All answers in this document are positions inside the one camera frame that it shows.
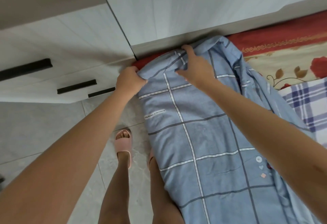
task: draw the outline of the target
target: purple plaid fabric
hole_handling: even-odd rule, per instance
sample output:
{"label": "purple plaid fabric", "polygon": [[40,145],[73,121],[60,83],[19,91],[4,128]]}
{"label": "purple plaid fabric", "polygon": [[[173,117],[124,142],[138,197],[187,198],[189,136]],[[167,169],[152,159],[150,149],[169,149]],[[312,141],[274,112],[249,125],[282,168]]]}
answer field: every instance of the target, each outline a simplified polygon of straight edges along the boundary
{"label": "purple plaid fabric", "polygon": [[292,85],[279,94],[327,148],[327,78]]}

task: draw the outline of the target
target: hand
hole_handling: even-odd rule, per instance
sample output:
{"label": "hand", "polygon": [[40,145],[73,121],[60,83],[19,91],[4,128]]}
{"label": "hand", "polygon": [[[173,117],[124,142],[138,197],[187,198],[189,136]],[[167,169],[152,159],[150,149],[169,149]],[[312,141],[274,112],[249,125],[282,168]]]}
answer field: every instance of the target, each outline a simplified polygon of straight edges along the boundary
{"label": "hand", "polygon": [[137,72],[136,66],[130,66],[125,68],[117,78],[115,91],[126,96],[128,100],[137,94],[147,83],[147,80],[139,77]]}
{"label": "hand", "polygon": [[187,70],[178,70],[176,72],[178,75],[183,76],[198,89],[215,79],[214,69],[208,61],[201,56],[196,56],[190,45],[183,45],[182,49],[188,55],[188,64]]}

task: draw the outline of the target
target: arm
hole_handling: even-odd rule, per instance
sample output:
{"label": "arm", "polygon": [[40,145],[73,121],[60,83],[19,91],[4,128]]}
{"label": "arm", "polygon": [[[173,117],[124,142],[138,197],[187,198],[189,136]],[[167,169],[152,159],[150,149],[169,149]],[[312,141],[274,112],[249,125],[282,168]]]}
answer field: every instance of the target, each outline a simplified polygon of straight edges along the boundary
{"label": "arm", "polygon": [[267,158],[310,210],[327,223],[327,149],[287,121],[215,79],[212,66],[185,45],[188,69],[177,73],[212,98]]}
{"label": "arm", "polygon": [[111,96],[4,189],[0,223],[67,223],[126,103],[146,83],[136,70],[126,68]]}

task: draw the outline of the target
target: black drawer handle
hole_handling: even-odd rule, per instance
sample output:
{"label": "black drawer handle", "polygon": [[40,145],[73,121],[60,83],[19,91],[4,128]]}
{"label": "black drawer handle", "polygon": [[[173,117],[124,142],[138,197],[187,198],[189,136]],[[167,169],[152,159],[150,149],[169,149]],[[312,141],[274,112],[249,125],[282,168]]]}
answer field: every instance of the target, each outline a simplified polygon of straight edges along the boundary
{"label": "black drawer handle", "polygon": [[67,87],[64,87],[64,88],[60,88],[60,89],[57,90],[57,93],[58,94],[63,94],[63,93],[66,93],[66,92],[82,89],[82,88],[92,86],[92,85],[96,85],[96,84],[97,84],[96,80],[92,79],[90,81],[86,81],[86,82],[79,83],[79,84],[76,84],[76,85],[71,85],[71,86],[67,86]]}
{"label": "black drawer handle", "polygon": [[0,81],[35,73],[53,67],[49,58],[38,60],[22,66],[16,66],[0,72]]}
{"label": "black drawer handle", "polygon": [[98,95],[102,95],[102,94],[105,94],[105,93],[113,92],[114,90],[116,90],[116,88],[112,87],[112,88],[108,88],[108,89],[105,89],[105,90],[93,92],[93,93],[89,94],[89,98],[94,97],[94,96],[98,96]]}

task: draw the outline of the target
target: tile floor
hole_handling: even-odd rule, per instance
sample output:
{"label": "tile floor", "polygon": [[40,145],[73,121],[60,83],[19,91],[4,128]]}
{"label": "tile floor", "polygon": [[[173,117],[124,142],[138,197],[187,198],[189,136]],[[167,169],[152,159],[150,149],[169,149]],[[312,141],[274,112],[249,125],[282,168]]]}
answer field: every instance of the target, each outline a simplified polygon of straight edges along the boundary
{"label": "tile floor", "polygon": [[[0,103],[0,174],[5,187],[61,135],[94,110],[108,94],[72,104]],[[129,170],[129,218],[132,224],[151,223],[150,152],[141,106],[134,97],[125,107],[115,130],[133,133],[133,166]],[[114,132],[69,219],[69,224],[97,223],[105,191],[117,167]]]}

